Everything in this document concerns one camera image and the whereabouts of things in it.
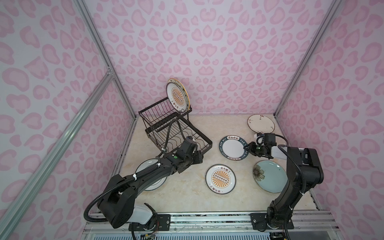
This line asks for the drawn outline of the white plate brown rim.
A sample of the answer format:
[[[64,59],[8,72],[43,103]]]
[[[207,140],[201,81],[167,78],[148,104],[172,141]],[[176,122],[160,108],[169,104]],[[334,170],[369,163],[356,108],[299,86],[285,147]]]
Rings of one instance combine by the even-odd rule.
[[[275,123],[265,115],[252,115],[248,118],[247,124],[255,133],[272,133],[275,130]]]

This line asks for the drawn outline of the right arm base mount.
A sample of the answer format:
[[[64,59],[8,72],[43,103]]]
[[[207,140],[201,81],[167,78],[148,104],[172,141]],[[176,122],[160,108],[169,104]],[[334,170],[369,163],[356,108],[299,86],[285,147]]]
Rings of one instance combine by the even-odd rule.
[[[284,229],[293,230],[295,228],[292,220],[287,220],[286,217],[271,217],[268,216],[267,213],[251,213],[250,218],[253,230],[259,232],[271,230],[282,231]]]

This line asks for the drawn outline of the white plate dark blue rim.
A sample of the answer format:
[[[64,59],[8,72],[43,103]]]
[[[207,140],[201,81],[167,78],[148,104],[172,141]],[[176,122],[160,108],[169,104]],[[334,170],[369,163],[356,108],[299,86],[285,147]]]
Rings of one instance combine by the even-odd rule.
[[[245,149],[247,142],[234,135],[229,135],[219,142],[219,151],[227,159],[232,161],[241,161],[245,159],[249,152]]]

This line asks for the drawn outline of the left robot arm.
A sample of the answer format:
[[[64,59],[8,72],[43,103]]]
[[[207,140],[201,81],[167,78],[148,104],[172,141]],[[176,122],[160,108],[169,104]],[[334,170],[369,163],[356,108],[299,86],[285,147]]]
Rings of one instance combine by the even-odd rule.
[[[157,181],[201,164],[203,157],[197,142],[186,137],[175,152],[164,154],[153,165],[125,177],[113,176],[103,193],[86,208],[84,218],[88,222],[108,222],[114,229],[126,223],[153,229],[157,225],[157,212],[149,204],[135,204],[136,198]]]

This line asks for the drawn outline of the cream star cartoon plate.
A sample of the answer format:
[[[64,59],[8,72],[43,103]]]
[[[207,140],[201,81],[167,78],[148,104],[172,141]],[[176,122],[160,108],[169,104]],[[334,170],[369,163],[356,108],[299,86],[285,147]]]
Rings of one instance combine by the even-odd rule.
[[[190,107],[191,107],[191,102],[190,102],[190,98],[189,98],[188,92],[187,92],[186,88],[184,87],[184,85],[180,81],[178,81],[176,79],[169,79],[167,83],[170,83],[170,82],[176,83],[176,84],[178,84],[181,87],[181,89],[183,90],[183,92],[187,96],[187,103],[188,103],[188,110],[189,110]]]

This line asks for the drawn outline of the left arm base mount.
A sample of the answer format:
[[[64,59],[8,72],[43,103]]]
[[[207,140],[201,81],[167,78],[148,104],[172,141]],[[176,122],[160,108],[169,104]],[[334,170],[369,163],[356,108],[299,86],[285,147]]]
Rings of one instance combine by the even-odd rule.
[[[130,224],[129,231],[154,232],[169,231],[171,225],[171,215],[157,214],[152,216],[148,223],[141,225],[138,223]]]

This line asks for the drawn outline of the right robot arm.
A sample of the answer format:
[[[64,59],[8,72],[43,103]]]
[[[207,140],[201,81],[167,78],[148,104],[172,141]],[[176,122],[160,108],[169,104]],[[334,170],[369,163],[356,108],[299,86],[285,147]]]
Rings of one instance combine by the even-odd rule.
[[[288,230],[294,207],[302,196],[324,180],[324,172],[315,149],[289,146],[288,140],[277,134],[259,134],[244,150],[256,157],[279,158],[287,161],[287,183],[280,195],[271,202],[266,214],[251,214],[253,229]]]

